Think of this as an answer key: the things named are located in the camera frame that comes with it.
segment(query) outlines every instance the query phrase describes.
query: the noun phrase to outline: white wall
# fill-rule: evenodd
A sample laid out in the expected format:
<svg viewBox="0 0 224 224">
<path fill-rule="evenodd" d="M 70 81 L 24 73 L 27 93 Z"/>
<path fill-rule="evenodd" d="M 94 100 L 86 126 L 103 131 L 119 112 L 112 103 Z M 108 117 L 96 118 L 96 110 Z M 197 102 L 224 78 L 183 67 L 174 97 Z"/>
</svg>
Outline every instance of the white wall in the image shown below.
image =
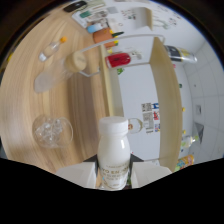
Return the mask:
<svg viewBox="0 0 224 224">
<path fill-rule="evenodd" d="M 180 16 L 180 19 L 176 17 L 174 11 L 171 9 L 161 9 L 161 5 L 149 1 L 148 3 L 141 2 L 114 2 L 113 0 L 106 0 L 105 3 L 107 6 L 115 6 L 118 11 L 135 9 L 137 16 L 136 20 L 123 20 L 121 13 L 110 14 L 110 18 L 115 18 L 118 23 L 123 23 L 122 31 L 125 33 L 123 36 L 132 35 L 132 34 L 160 34 L 164 35 L 166 38 L 165 44 L 182 47 L 188 51 L 196 53 L 202 46 L 204 42 L 204 37 L 201 33 L 189 22 L 186 18 Z M 153 31 L 146 26 L 146 15 L 144 10 L 140 9 L 141 7 L 146 7 L 153 10 L 153 14 L 158 16 L 160 19 L 169 22 L 169 19 L 175 19 L 177 25 L 172 26 L 168 30 L 165 30 L 162 27 L 154 27 Z"/>
<path fill-rule="evenodd" d="M 193 144 L 190 152 L 195 164 L 223 157 L 224 154 L 224 73 L 211 46 L 204 42 L 197 52 L 197 64 L 184 65 L 193 106 L 193 119 L 204 125 L 202 144 Z M 201 105 L 202 114 L 195 107 Z"/>
<path fill-rule="evenodd" d="M 143 121 L 142 107 L 144 103 L 158 103 L 155 81 L 150 65 L 125 68 L 119 75 L 119 83 L 123 102 L 124 116 L 138 118 Z M 128 134 L 133 154 L 143 160 L 159 158 L 160 133 L 146 134 L 145 128 L 139 133 Z"/>
<path fill-rule="evenodd" d="M 108 6 L 116 6 L 118 11 L 135 8 L 137 12 L 137 20 L 123 20 L 120 13 L 111 14 L 110 18 L 115 18 L 118 23 L 123 23 L 122 31 L 125 32 L 122 36 L 133 34 L 161 34 L 166 37 L 165 44 L 183 47 L 189 51 L 196 52 L 204 42 L 202 35 L 186 20 L 181 18 L 178 21 L 176 27 L 172 27 L 170 30 L 165 30 L 160 27 L 155 27 L 154 30 L 150 30 L 146 26 L 146 15 L 143 8 L 136 7 L 148 7 L 155 12 L 156 15 L 162 17 L 164 20 L 168 20 L 170 17 L 174 18 L 173 12 L 168 10 L 164 12 L 158 9 L 158 5 L 152 2 L 148 4 L 143 3 L 118 3 L 112 0 L 106 1 Z M 119 41 L 119 46 L 114 47 L 114 52 L 125 51 L 129 52 L 131 49 L 142 51 L 144 59 L 138 62 L 148 62 L 151 56 L 151 50 L 153 45 L 153 38 L 132 38 Z M 182 106 L 186 108 L 183 113 L 183 130 L 186 130 L 188 135 L 192 134 L 193 126 L 193 112 L 192 112 L 192 100 L 191 93 L 188 84 L 187 75 L 183 68 L 183 63 L 173 62 L 176 65 L 175 72 L 178 82 L 183 85 L 180 89 Z M 141 104 L 147 102 L 153 102 L 153 99 L 157 99 L 157 93 L 154 85 L 153 75 L 151 68 L 147 66 L 125 68 L 125 72 L 119 76 L 122 102 L 124 108 L 124 115 L 127 118 L 139 118 L 142 120 Z M 159 157 L 160 148 L 160 134 L 153 133 L 146 135 L 145 132 L 129 135 L 129 141 L 132 146 L 134 154 L 144 160 L 156 159 Z M 180 153 L 179 158 L 187 155 L 189 150 L 185 150 Z"/>
</svg>

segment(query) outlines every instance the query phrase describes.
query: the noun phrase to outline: glass cup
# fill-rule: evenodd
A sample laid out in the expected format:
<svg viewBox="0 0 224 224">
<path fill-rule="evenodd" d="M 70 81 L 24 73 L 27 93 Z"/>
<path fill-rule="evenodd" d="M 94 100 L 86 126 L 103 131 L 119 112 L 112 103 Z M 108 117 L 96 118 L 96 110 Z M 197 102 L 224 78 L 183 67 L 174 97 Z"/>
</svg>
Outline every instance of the glass cup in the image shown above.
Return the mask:
<svg viewBox="0 0 224 224">
<path fill-rule="evenodd" d="M 142 121 L 137 118 L 128 119 L 128 130 L 130 134 L 138 133 L 142 130 L 143 124 Z"/>
<path fill-rule="evenodd" d="M 73 139 L 71 123 L 64 117 L 52 118 L 41 115 L 33 123 L 33 135 L 39 146 L 64 148 Z"/>
</svg>

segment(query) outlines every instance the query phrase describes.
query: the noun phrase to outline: label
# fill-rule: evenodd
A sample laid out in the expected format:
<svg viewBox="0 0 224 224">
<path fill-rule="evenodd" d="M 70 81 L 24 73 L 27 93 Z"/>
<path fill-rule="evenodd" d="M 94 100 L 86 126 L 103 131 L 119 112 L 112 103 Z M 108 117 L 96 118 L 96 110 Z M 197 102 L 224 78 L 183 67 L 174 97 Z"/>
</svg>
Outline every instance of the label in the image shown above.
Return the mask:
<svg viewBox="0 0 224 224">
<path fill-rule="evenodd" d="M 186 144 L 187 144 L 186 142 L 182 142 L 181 146 L 184 147 L 184 146 L 186 146 Z"/>
<path fill-rule="evenodd" d="M 155 132 L 160 132 L 160 124 L 155 124 Z"/>
<path fill-rule="evenodd" d="M 172 46 L 165 46 L 165 48 L 166 48 L 167 53 L 172 61 L 179 61 L 179 62 L 182 61 L 181 54 L 177 48 L 172 47 Z"/>
<path fill-rule="evenodd" d="M 153 113 L 148 112 L 143 114 L 143 126 L 149 130 L 153 130 L 154 121 L 153 121 Z"/>
<path fill-rule="evenodd" d="M 183 48 L 180 48 L 180 51 L 181 51 L 181 53 L 182 53 L 185 57 L 187 57 L 187 56 L 190 55 L 190 53 L 189 53 L 187 50 L 183 49 Z"/>
<path fill-rule="evenodd" d="M 154 111 L 153 114 L 154 114 L 154 120 L 160 119 L 159 111 Z"/>
<path fill-rule="evenodd" d="M 121 165 L 104 165 L 100 167 L 103 177 L 102 184 L 111 190 L 121 190 L 125 187 L 128 178 L 129 161 Z"/>
</svg>

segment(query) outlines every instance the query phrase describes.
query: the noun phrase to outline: clear glass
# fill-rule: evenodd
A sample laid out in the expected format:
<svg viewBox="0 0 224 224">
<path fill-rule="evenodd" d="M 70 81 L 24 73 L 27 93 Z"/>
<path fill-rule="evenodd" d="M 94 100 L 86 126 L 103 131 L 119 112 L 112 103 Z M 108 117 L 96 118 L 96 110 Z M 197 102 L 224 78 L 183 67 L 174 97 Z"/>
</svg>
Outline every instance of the clear glass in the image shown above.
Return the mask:
<svg viewBox="0 0 224 224">
<path fill-rule="evenodd" d="M 60 59 L 41 72 L 34 81 L 34 90 L 37 93 L 45 92 L 58 83 L 67 80 L 74 73 L 65 67 L 65 58 Z"/>
<path fill-rule="evenodd" d="M 33 135 L 41 147 L 64 148 L 73 139 L 73 129 L 64 117 L 52 118 L 41 115 L 33 123 Z"/>
</svg>

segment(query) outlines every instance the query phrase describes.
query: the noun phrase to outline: red object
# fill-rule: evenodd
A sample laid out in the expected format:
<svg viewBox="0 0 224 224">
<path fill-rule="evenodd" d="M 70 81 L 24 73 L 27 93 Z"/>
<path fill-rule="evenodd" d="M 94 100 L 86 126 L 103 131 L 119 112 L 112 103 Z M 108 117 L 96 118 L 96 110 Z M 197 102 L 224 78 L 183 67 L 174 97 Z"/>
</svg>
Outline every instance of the red object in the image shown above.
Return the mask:
<svg viewBox="0 0 224 224">
<path fill-rule="evenodd" d="M 131 57 L 127 53 L 119 53 L 107 56 L 105 60 L 108 68 L 114 68 L 129 64 Z"/>
</svg>

